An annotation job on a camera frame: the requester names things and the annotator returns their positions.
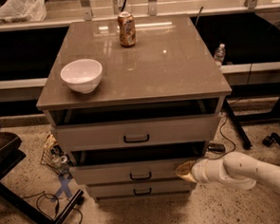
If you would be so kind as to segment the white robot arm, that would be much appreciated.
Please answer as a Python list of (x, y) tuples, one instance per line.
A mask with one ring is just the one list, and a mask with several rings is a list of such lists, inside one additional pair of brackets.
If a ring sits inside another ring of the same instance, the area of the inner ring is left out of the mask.
[(244, 153), (230, 152), (219, 159), (187, 161), (181, 163), (175, 172), (193, 183), (218, 182), (238, 190), (250, 190), (260, 182), (280, 194), (280, 166)]

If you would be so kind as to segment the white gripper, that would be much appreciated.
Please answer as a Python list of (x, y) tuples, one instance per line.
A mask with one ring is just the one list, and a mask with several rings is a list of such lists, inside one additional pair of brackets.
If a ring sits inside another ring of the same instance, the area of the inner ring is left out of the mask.
[(223, 181), (227, 176), (222, 159), (202, 159), (196, 164), (193, 161), (181, 163), (175, 170), (178, 177), (189, 182)]

